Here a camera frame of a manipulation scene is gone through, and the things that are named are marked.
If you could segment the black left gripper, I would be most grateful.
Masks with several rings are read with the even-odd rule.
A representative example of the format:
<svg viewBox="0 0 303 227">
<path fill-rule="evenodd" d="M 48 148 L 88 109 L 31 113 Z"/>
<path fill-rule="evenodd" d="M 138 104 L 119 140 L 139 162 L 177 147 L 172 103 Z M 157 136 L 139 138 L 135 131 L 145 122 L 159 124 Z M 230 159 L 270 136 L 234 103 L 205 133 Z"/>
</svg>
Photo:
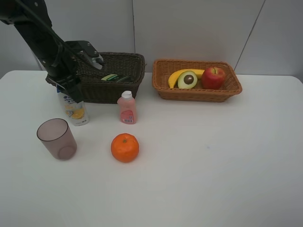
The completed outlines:
<svg viewBox="0 0 303 227">
<path fill-rule="evenodd" d="M 55 66 L 55 56 L 44 58 L 48 80 L 55 83 L 60 91 L 66 91 L 76 103 L 83 101 L 80 79 L 76 75 L 78 63 L 72 55 L 62 55 Z"/>
</svg>

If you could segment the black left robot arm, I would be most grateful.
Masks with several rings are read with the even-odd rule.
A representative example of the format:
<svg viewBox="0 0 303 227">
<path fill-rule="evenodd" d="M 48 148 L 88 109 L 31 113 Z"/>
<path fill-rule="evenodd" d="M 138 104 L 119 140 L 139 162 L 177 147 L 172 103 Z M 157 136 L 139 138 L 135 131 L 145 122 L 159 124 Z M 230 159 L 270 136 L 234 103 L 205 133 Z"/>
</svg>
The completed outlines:
<svg viewBox="0 0 303 227">
<path fill-rule="evenodd" d="M 2 0 L 0 20 L 17 29 L 60 91 L 76 103 L 83 101 L 75 53 L 53 31 L 45 1 Z"/>
</svg>

